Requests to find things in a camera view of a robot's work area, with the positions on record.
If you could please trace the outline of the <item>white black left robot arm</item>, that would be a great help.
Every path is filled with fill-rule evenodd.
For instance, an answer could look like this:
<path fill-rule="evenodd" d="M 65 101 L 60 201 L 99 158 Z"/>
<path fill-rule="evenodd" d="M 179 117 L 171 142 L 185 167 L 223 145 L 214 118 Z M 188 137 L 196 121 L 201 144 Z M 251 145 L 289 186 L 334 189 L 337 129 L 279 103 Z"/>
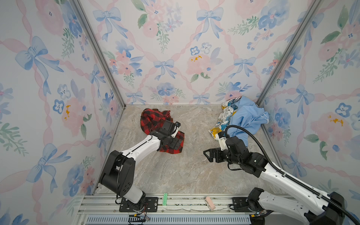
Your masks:
<path fill-rule="evenodd" d="M 111 190 L 117 197 L 133 205 L 144 205 L 146 194 L 133 184 L 136 164 L 152 152 L 169 146 L 172 149 L 181 146 L 176 137 L 181 124 L 165 121 L 164 124 L 150 132 L 141 142 L 122 152 L 112 151 L 107 158 L 99 183 Z"/>

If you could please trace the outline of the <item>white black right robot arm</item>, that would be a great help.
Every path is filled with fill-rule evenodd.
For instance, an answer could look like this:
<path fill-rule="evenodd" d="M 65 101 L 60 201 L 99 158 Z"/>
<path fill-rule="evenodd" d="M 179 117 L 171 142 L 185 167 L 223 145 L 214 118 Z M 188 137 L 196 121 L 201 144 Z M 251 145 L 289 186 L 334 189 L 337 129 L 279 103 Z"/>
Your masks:
<path fill-rule="evenodd" d="M 245 205 L 254 217 L 266 217 L 270 211 L 301 221 L 305 225 L 341 225 L 345 220 L 344 198 L 336 193 L 321 191 L 269 161 L 258 152 L 250 152 L 237 138 L 220 138 L 220 147 L 203 152 L 209 162 L 238 165 L 239 170 L 267 181 L 289 194 L 293 199 L 277 197 L 261 188 L 253 188 Z"/>

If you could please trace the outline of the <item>red black plaid cloth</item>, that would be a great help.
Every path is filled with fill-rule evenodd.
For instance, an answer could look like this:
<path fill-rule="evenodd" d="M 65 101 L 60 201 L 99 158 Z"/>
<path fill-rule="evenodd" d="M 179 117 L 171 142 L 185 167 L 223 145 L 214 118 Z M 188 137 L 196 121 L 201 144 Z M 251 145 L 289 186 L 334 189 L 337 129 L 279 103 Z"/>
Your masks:
<path fill-rule="evenodd" d="M 140 156 L 147 156 L 157 151 L 160 146 L 160 140 L 152 135 L 152 131 L 160 128 L 163 122 L 168 120 L 173 122 L 170 111 L 159 111 L 158 109 L 145 109 L 141 114 L 140 124 L 142 131 L 147 135 L 146 139 L 141 143 L 138 152 Z M 177 137 L 181 139 L 181 150 L 183 149 L 185 134 L 179 130 Z"/>

